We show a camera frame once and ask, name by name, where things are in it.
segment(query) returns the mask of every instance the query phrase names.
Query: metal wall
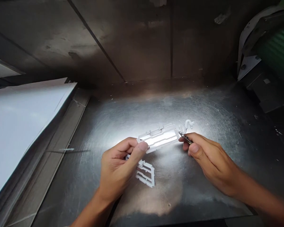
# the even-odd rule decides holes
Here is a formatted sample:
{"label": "metal wall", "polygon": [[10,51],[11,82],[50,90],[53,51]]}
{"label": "metal wall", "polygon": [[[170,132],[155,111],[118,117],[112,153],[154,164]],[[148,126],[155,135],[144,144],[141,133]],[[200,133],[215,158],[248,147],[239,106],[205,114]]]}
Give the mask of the metal wall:
{"label": "metal wall", "polygon": [[211,79],[235,62],[241,30],[272,2],[0,1],[0,59],[32,76],[50,72],[99,86]]}

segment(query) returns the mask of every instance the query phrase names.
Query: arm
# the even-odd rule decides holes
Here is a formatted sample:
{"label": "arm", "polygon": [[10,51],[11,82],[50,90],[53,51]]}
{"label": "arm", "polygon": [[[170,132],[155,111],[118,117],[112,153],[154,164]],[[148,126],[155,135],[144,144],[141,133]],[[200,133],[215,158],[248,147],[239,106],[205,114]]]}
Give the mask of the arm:
{"label": "arm", "polygon": [[206,178],[224,194],[263,212],[284,226],[284,201],[243,172],[220,144],[197,133],[186,134],[194,143],[184,142],[183,149],[195,158]]}
{"label": "arm", "polygon": [[104,152],[101,159],[100,186],[91,201],[70,227],[104,226],[112,205],[122,195],[142,159],[148,144],[127,138]]}

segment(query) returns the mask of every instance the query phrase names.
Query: green striped object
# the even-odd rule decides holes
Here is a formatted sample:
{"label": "green striped object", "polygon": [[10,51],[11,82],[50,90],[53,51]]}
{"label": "green striped object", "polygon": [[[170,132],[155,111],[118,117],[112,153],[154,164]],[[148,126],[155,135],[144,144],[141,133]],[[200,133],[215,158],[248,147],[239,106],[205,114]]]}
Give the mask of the green striped object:
{"label": "green striped object", "polygon": [[255,46],[257,55],[284,81],[284,28]]}

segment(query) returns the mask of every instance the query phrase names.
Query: white board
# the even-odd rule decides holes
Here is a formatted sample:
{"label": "white board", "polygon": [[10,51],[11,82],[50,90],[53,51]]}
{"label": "white board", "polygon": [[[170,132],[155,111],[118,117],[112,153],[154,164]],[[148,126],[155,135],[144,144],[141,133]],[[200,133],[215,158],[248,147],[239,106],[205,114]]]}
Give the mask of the white board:
{"label": "white board", "polygon": [[74,89],[65,80],[0,89],[0,190]]}

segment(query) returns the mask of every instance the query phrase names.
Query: stainless steel table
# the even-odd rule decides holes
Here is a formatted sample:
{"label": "stainless steel table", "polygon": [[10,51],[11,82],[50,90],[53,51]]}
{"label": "stainless steel table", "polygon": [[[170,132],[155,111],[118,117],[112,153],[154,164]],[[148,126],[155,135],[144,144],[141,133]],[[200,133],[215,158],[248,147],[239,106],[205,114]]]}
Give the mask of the stainless steel table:
{"label": "stainless steel table", "polygon": [[[180,78],[112,85],[94,91],[33,226],[67,226],[92,197],[102,153],[162,123],[191,119],[192,131],[219,142],[244,171],[284,197],[284,145],[272,123],[232,78],[210,85]],[[111,226],[158,226],[252,215],[213,187],[181,143],[145,156],[154,188],[137,179],[123,194]]]}

